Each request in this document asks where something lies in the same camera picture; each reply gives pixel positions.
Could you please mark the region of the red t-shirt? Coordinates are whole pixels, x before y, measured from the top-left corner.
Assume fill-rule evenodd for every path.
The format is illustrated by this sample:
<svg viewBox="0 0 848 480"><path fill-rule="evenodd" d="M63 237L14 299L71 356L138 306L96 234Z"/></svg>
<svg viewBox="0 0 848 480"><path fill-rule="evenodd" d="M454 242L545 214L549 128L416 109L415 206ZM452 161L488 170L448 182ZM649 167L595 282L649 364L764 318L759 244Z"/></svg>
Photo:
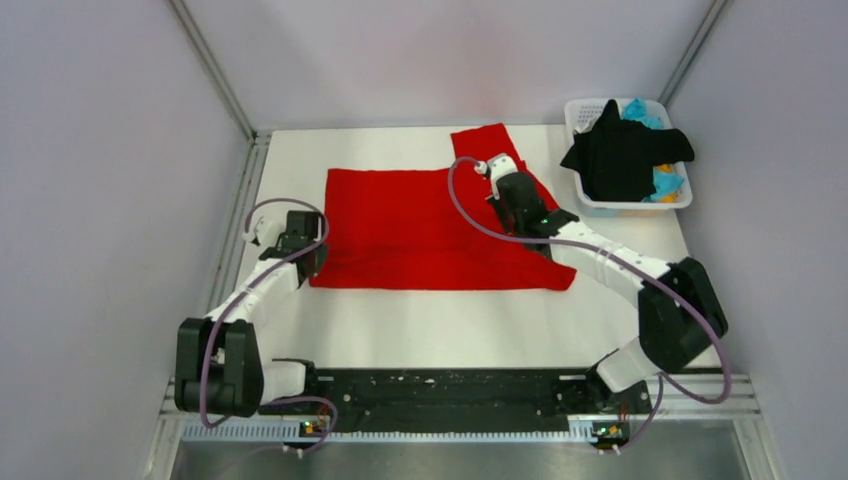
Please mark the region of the red t-shirt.
<svg viewBox="0 0 848 480"><path fill-rule="evenodd" d="M448 172L329 170L328 255L315 288L565 291L575 269L468 223Z"/></svg>

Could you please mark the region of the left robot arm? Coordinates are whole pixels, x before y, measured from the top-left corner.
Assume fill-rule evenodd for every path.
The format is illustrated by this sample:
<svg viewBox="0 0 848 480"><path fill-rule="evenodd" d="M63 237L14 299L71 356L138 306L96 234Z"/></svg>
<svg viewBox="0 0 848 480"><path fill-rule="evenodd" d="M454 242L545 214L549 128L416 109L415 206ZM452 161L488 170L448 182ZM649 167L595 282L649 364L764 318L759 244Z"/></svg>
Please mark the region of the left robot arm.
<svg viewBox="0 0 848 480"><path fill-rule="evenodd" d="M178 328L173 399L180 411L250 417L280 398L302 414L319 404L313 362L263 353L258 335L320 272L326 222L318 212L293 210L284 225L260 220L248 237L263 249L253 271L221 305Z"/></svg>

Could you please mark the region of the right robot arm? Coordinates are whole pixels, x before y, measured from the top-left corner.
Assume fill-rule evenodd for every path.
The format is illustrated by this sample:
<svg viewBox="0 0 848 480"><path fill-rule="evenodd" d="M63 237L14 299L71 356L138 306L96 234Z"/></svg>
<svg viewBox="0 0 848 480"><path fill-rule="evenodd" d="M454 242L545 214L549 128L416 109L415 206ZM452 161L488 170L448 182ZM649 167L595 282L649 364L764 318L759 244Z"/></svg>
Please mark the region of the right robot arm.
<svg viewBox="0 0 848 480"><path fill-rule="evenodd" d="M652 376L669 380L708 349L719 360L722 390L714 397L680 391L704 404L729 397L731 372L722 342L728 322L699 261L662 260L604 237L575 214L546 206L525 172L495 175L491 183L487 201L504 229L499 239L574 268L636 309L636 336L589 369L586 397L594 409L614 411L626 400L628 388Z"/></svg>

